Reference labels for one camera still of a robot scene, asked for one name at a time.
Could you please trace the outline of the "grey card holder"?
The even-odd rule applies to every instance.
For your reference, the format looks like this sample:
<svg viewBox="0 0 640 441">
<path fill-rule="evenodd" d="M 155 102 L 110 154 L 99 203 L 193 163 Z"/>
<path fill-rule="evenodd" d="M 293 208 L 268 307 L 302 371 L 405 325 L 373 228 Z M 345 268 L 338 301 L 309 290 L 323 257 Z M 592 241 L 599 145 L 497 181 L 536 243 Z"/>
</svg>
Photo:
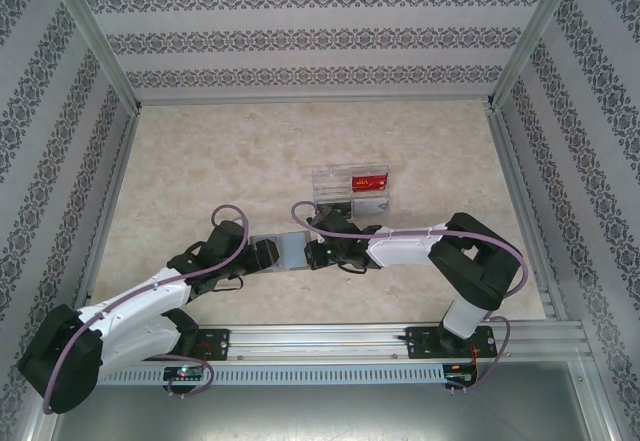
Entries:
<svg viewBox="0 0 640 441">
<path fill-rule="evenodd" d="M 282 272 L 309 270 L 305 255 L 305 246 L 312 241 L 309 231 L 293 231 L 282 234 L 255 235 L 250 238 L 251 244 L 261 239 L 271 239 L 276 242 L 280 259 L 274 269 L 262 272 Z"/>
</svg>

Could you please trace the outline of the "white silver card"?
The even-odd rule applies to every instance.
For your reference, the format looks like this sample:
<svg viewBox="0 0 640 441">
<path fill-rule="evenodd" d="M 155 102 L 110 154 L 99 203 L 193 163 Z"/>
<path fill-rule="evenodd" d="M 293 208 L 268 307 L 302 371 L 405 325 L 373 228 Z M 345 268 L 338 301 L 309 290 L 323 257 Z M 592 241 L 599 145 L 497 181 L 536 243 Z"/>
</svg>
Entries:
<svg viewBox="0 0 640 441">
<path fill-rule="evenodd" d="M 384 217 L 388 211 L 389 201 L 386 198 L 361 198 L 352 201 L 353 219 Z"/>
</svg>

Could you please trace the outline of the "clear acrylic card box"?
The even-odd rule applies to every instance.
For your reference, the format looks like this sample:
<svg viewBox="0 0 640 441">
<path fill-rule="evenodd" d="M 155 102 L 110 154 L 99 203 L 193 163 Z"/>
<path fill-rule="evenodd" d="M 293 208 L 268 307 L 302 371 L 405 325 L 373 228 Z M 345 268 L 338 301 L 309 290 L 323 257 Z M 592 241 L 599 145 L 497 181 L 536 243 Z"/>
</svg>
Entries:
<svg viewBox="0 0 640 441">
<path fill-rule="evenodd" d="M 384 173 L 388 174 L 388 185 L 385 191 L 362 193 L 354 193 L 352 191 L 351 179 L 353 176 Z M 352 201 L 354 199 L 386 198 L 389 201 L 390 211 L 389 174 L 390 168 L 387 164 L 340 165 L 316 168 L 312 171 L 314 202 L 317 205 L 318 203 L 349 201 L 352 209 Z M 384 217 L 364 219 L 382 219 Z M 356 221 L 364 219 L 353 219 L 351 212 L 351 217 L 348 220 Z"/>
</svg>

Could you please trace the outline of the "red VIP card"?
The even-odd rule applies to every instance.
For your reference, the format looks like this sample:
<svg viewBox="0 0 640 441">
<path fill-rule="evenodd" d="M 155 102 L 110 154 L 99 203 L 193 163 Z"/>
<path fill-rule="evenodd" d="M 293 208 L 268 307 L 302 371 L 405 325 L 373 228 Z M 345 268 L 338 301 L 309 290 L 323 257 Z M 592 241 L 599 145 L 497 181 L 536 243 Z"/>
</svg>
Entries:
<svg viewBox="0 0 640 441">
<path fill-rule="evenodd" d="M 387 185 L 387 173 L 358 175 L 351 179 L 351 188 L 354 193 L 385 191 Z"/>
</svg>

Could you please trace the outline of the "small circuit board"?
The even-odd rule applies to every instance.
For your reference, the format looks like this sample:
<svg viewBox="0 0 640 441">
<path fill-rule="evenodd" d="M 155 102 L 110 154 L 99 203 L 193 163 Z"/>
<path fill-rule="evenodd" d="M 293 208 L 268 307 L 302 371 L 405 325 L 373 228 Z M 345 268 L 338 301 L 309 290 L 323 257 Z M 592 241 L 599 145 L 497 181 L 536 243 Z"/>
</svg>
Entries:
<svg viewBox="0 0 640 441">
<path fill-rule="evenodd" d="M 198 383 L 204 378 L 204 369 L 193 366 L 169 366 L 163 371 L 164 381 L 182 381 Z"/>
<path fill-rule="evenodd" d="M 476 364 L 445 364 L 443 373 L 446 385 L 454 389 L 469 388 L 478 379 Z"/>
</svg>

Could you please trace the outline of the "grey metal sheet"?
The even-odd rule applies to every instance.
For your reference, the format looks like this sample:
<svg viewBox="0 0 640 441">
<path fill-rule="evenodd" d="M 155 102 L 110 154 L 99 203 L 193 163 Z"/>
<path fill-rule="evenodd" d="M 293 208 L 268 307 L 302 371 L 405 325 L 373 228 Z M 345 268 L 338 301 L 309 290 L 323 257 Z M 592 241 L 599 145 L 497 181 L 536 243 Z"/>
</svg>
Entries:
<svg viewBox="0 0 640 441">
<path fill-rule="evenodd" d="M 19 441 L 629 441 L 582 361 L 504 363 L 479 387 L 216 386 L 191 399 L 103 386 Z"/>
</svg>

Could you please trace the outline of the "aluminium mounting rail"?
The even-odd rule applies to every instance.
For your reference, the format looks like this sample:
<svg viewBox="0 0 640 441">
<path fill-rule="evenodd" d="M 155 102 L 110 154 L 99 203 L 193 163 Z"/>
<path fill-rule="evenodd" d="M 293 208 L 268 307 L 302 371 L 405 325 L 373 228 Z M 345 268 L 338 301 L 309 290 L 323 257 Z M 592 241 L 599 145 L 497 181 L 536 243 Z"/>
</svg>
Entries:
<svg viewBox="0 0 640 441">
<path fill-rule="evenodd" d="M 489 322 L 503 362 L 568 361 L 593 354 L 578 321 Z M 434 323 L 227 325 L 229 364 L 353 364 L 410 361 L 403 336 Z"/>
</svg>

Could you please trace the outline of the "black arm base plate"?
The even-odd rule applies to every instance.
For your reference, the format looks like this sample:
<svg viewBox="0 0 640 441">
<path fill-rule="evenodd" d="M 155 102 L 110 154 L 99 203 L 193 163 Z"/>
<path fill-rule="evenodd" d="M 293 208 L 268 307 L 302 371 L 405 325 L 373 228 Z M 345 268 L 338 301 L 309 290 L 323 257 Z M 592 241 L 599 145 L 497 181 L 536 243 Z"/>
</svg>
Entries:
<svg viewBox="0 0 640 441">
<path fill-rule="evenodd" d="M 143 359 L 173 355 L 201 361 L 225 361 L 229 345 L 230 332 L 226 329 L 155 330 L 136 343 Z"/>
<path fill-rule="evenodd" d="M 491 359 L 497 356 L 494 333 L 489 326 L 478 326 L 473 334 L 462 339 L 442 326 L 410 326 L 400 336 L 407 345 L 410 359 Z"/>
</svg>

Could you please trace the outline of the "aluminium side rail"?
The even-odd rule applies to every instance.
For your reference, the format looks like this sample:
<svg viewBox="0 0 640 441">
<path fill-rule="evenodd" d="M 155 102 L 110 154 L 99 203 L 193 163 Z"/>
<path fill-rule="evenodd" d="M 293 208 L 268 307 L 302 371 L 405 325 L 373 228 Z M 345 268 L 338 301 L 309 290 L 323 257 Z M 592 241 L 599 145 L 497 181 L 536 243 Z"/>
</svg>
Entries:
<svg viewBox="0 0 640 441">
<path fill-rule="evenodd" d="M 568 321 L 570 316 L 562 301 L 552 263 L 538 229 L 526 183 L 504 120 L 499 112 L 491 108 L 487 108 L 485 114 L 514 206 L 518 226 L 523 236 L 530 271 L 536 280 L 538 291 L 543 300 L 545 315 L 548 319 Z"/>
<path fill-rule="evenodd" d="M 101 198 L 100 210 L 93 233 L 89 239 L 88 252 L 80 270 L 79 285 L 72 299 L 72 307 L 80 308 L 91 300 L 100 265 L 106 248 L 109 231 L 116 210 L 119 193 L 124 180 L 136 129 L 142 107 L 138 106 L 128 117 L 125 130 L 118 144 L 118 150 Z"/>
</svg>

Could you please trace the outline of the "aluminium frame post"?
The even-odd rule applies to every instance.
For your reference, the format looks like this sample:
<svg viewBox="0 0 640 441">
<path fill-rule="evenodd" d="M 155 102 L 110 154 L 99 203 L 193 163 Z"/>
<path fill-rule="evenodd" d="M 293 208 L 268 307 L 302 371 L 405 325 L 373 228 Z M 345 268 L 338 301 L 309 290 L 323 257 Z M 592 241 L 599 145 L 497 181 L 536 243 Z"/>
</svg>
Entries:
<svg viewBox="0 0 640 441">
<path fill-rule="evenodd" d="M 524 69 L 529 56 L 537 46 L 542 34 L 553 17 L 553 12 L 561 0 L 540 0 L 525 27 L 515 49 L 509 57 L 493 92 L 483 103 L 487 113 L 500 108 L 513 85 Z"/>
<path fill-rule="evenodd" d="M 82 36 L 91 48 L 110 84 L 129 113 L 138 112 L 140 101 L 119 64 L 106 36 L 102 32 L 86 0 L 62 0 Z"/>
</svg>

